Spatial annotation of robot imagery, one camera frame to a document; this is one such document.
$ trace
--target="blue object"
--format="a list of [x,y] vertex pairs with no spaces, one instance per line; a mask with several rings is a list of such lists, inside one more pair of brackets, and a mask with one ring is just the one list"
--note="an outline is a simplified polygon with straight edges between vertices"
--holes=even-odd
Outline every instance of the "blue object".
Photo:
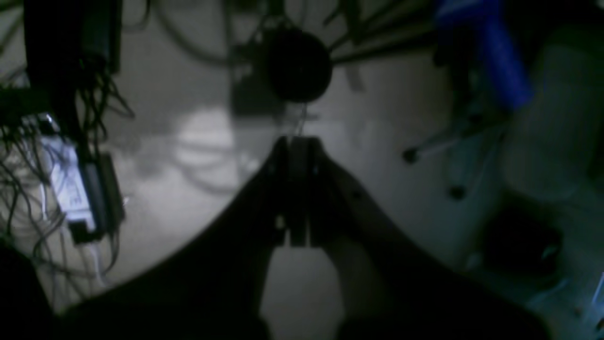
[[442,0],[435,21],[441,31],[459,25],[474,28],[480,45],[478,57],[504,106],[515,110],[532,98],[529,77],[501,22],[498,0]]

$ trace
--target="round black object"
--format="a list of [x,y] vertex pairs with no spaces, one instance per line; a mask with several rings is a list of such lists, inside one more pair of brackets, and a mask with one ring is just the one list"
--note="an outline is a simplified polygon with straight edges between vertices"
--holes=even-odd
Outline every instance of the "round black object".
[[300,30],[276,34],[266,61],[273,90],[288,102],[307,103],[318,99],[332,80],[329,52],[319,39]]

